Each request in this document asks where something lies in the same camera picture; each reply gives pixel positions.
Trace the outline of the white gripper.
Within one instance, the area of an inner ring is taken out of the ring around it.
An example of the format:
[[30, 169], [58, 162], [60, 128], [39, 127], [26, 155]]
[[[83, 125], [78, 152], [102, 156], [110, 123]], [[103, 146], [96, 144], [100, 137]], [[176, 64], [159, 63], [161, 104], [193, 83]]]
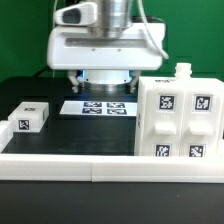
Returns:
[[[133, 23], [120, 38], [92, 38], [84, 27], [56, 27], [50, 34], [47, 64], [55, 70], [71, 70], [68, 78], [74, 93], [79, 82], [76, 70], [157, 70], [162, 56], [146, 39], [142, 23]], [[134, 93], [139, 71], [133, 71], [129, 92]]]

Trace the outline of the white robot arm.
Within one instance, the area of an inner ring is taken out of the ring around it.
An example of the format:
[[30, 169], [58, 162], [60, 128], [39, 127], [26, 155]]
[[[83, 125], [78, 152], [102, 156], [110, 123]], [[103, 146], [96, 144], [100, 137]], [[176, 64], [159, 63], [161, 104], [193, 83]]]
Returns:
[[73, 90], [98, 91], [126, 87], [130, 92], [143, 71], [161, 67], [166, 25], [134, 18], [132, 3], [143, 11], [142, 0], [80, 0], [53, 13], [47, 63], [66, 70]]

